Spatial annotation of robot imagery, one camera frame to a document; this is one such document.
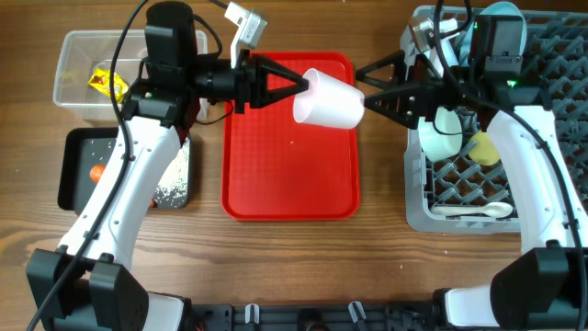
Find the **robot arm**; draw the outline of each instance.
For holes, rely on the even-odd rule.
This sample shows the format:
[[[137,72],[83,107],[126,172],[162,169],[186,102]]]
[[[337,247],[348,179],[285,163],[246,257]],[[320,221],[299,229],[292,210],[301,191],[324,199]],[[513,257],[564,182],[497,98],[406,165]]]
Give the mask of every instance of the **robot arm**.
[[[559,167],[566,169],[565,162],[561,156],[560,146],[556,139],[555,117],[553,116],[553,112],[545,110],[541,106],[515,107],[514,111],[529,123],[533,129],[537,130],[541,137],[548,142],[549,148],[556,157]],[[506,172],[510,188],[513,192],[514,203],[516,204],[516,210],[521,222],[523,254],[527,252],[533,254],[534,248],[542,249],[541,251],[537,251],[539,254],[555,253],[554,257],[538,258],[536,261],[542,262],[545,267],[559,264],[564,269],[525,270],[528,272],[528,278],[526,280],[523,279],[522,282],[530,283],[532,287],[536,287],[536,292],[545,293],[549,290],[554,290],[554,288],[561,288],[566,282],[566,277],[564,276],[566,266],[564,264],[568,259],[561,259],[561,256],[557,256],[556,251],[568,248],[567,251],[570,252],[570,249],[574,248],[574,243],[571,238],[571,232],[566,225],[568,218],[565,216],[563,199],[551,164],[547,160],[545,153],[537,148],[537,142],[528,134],[526,129],[503,112],[498,112],[494,116],[488,126],[488,133],[492,144],[501,156],[504,171]],[[566,181],[566,188],[572,198],[575,216],[579,222],[582,244],[584,244],[588,242],[588,218],[571,182],[570,174],[564,171],[563,175]],[[548,243],[559,243],[560,248],[553,248],[554,252],[549,252],[547,251]],[[531,261],[527,255],[521,258],[524,259],[525,263]],[[515,272],[519,274],[523,273],[522,269],[513,268],[513,270],[516,270]],[[545,287],[548,287],[546,289],[545,287],[539,286],[540,283],[534,283],[536,280],[545,278],[549,272],[552,273],[551,277],[553,278],[551,280],[559,279],[559,281],[556,281],[556,286],[551,287],[545,284]],[[496,282],[493,281],[492,285],[500,282],[502,278],[501,274],[497,275],[497,277],[498,280]],[[513,296],[521,297],[522,293],[518,291],[520,288],[512,287],[511,284],[507,284],[505,287],[508,288],[508,291],[500,291],[500,287],[497,285],[494,285],[494,287],[483,285],[470,289],[454,289],[448,291],[445,293],[444,300],[447,322],[459,327],[502,326],[503,328],[505,328],[505,324],[520,323],[521,321],[518,318],[513,319],[507,316],[508,313],[506,311],[522,309],[517,313],[525,314],[532,314],[533,311],[525,312],[528,306],[520,304],[516,300],[507,299],[508,292],[511,292]],[[566,296],[560,294],[558,300],[565,302]],[[562,309],[561,312],[556,311],[551,314],[546,310],[543,316],[540,316],[540,310],[535,311],[535,319],[530,319],[531,321],[526,326],[531,328],[564,327],[562,323],[567,321],[565,323],[571,323],[568,324],[568,327],[573,327],[575,320],[573,318],[567,319],[566,317],[569,316],[561,315],[561,313],[566,311],[567,313],[565,314],[570,314],[571,312],[562,307],[560,309]]]
[[[490,285],[438,290],[434,302],[442,312],[440,318],[444,322],[440,325],[503,329],[575,327],[581,301],[578,264],[581,257],[572,239],[569,215],[554,165],[537,146],[536,139],[511,115],[481,107],[480,103],[469,104],[467,98],[443,79],[431,55],[436,54],[436,48],[429,47],[434,36],[430,21],[428,17],[414,17],[409,23],[413,41],[421,53],[416,55],[413,65],[411,57],[398,51],[357,71],[358,80],[382,89],[366,97],[366,107],[409,129],[416,129],[420,117],[434,120],[438,107],[467,106],[478,111],[481,127],[489,133],[498,150],[510,183],[521,223],[523,251],[523,255],[499,272]],[[550,98],[540,79],[519,76],[520,43],[524,42],[519,38],[522,18],[479,15],[474,27],[470,67],[459,67],[454,62],[451,72],[458,77],[463,89],[486,96],[494,104],[513,108],[514,114],[547,142],[571,197],[580,241],[588,243],[588,218],[566,171],[556,139]],[[509,38],[495,38],[505,32]],[[395,67],[390,82],[367,76],[389,64]]]
[[[231,4],[228,11],[235,7]],[[238,31],[239,38],[246,29],[246,44],[255,45],[265,23],[252,26],[255,15],[241,12],[247,19],[244,25],[237,22],[245,27]],[[196,121],[201,97],[213,103],[234,100],[235,112],[243,113],[245,103],[263,108],[308,89],[301,75],[261,55],[241,51],[231,60],[218,59],[220,52],[198,55],[193,19],[202,21],[183,3],[162,2],[149,8],[144,61],[149,77],[131,85],[121,110],[130,150],[125,151],[119,130],[105,173],[57,252],[35,250],[30,258],[28,281],[39,307],[90,235],[127,152],[130,163],[124,179],[90,246],[42,312],[47,330],[194,330],[189,299],[148,293],[129,273],[135,241],[157,183]],[[269,90],[270,74],[294,84]],[[89,280],[81,279],[87,271],[91,271]]]

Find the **gray dish rack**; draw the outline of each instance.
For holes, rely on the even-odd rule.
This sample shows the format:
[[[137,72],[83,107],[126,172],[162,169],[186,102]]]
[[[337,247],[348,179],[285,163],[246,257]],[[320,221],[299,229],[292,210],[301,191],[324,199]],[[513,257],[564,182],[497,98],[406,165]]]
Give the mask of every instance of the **gray dish rack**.
[[[474,15],[482,9],[475,8]],[[414,15],[433,16],[433,6],[420,6]],[[445,7],[442,17],[465,19],[460,7]],[[560,148],[572,181],[588,207],[588,14],[522,11],[527,23],[527,40],[523,74],[537,73],[548,83],[556,115]],[[401,44],[410,33],[406,29]],[[407,64],[413,61],[415,49],[406,50]],[[520,232],[514,213],[494,219],[485,215],[446,217],[434,215],[435,205],[485,205],[504,201],[514,205],[503,166],[478,165],[467,154],[475,145],[469,138],[479,130],[475,113],[458,109],[464,144],[458,155],[432,163],[421,149],[418,132],[408,131],[404,154],[406,219],[417,231],[457,234],[496,234]]]

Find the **wood grain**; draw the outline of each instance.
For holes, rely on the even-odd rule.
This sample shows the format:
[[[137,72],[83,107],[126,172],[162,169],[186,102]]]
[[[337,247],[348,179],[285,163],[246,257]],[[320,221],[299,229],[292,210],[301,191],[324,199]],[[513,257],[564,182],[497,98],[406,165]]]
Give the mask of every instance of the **wood grain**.
[[[75,220],[56,203],[63,145],[70,130],[89,124],[51,102],[63,38],[76,29],[120,29],[135,3],[0,4],[0,330],[25,328],[35,310],[25,277],[28,257],[37,247],[54,249]],[[527,9],[588,10],[584,1],[516,3]],[[431,4],[244,3],[271,17],[261,50],[341,51],[355,67],[395,51],[406,19],[417,6]],[[234,27],[220,9],[203,1],[191,5],[230,42]],[[144,23],[139,15],[133,27]],[[195,198],[182,211],[150,212],[141,226],[133,274],[150,291],[236,305],[423,299],[437,288],[488,282],[519,256],[516,234],[413,231],[404,210],[406,131],[376,114],[368,113],[358,129],[362,204],[345,222],[230,219],[220,201],[222,126],[196,127],[192,135],[200,155]]]

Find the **red plastic tray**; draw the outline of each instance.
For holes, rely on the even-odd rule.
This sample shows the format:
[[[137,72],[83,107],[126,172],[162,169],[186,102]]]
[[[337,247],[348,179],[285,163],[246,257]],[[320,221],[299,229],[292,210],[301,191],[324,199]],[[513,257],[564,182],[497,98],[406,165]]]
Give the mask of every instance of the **red plastic tray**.
[[[354,83],[338,52],[263,52],[304,74],[316,68]],[[287,85],[271,77],[269,88]],[[298,124],[294,97],[225,120],[222,206],[240,221],[341,220],[359,207],[356,130]]]

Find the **yellow sponge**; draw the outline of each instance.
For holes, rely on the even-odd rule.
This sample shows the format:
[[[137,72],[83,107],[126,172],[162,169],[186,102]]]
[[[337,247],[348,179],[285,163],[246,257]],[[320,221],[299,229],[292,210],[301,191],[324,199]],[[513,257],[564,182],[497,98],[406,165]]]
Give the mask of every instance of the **yellow sponge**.
[[[470,141],[478,142],[478,145],[469,152],[469,157],[477,164],[491,166],[500,161],[498,151],[490,141],[487,132],[477,132]]]

